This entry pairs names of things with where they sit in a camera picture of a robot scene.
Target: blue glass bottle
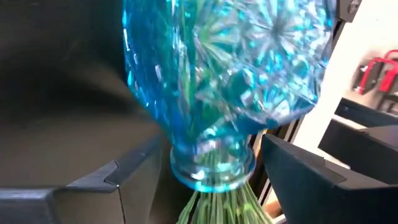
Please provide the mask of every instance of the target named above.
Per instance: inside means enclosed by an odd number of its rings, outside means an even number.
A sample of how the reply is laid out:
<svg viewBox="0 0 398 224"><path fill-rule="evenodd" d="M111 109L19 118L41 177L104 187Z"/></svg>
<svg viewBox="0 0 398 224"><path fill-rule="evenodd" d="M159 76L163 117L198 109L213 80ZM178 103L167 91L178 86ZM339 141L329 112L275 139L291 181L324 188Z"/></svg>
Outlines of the blue glass bottle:
<svg viewBox="0 0 398 224"><path fill-rule="evenodd" d="M246 136L308 113L331 47L334 0L124 0L127 84L162 125L179 180L245 183Z"/></svg>

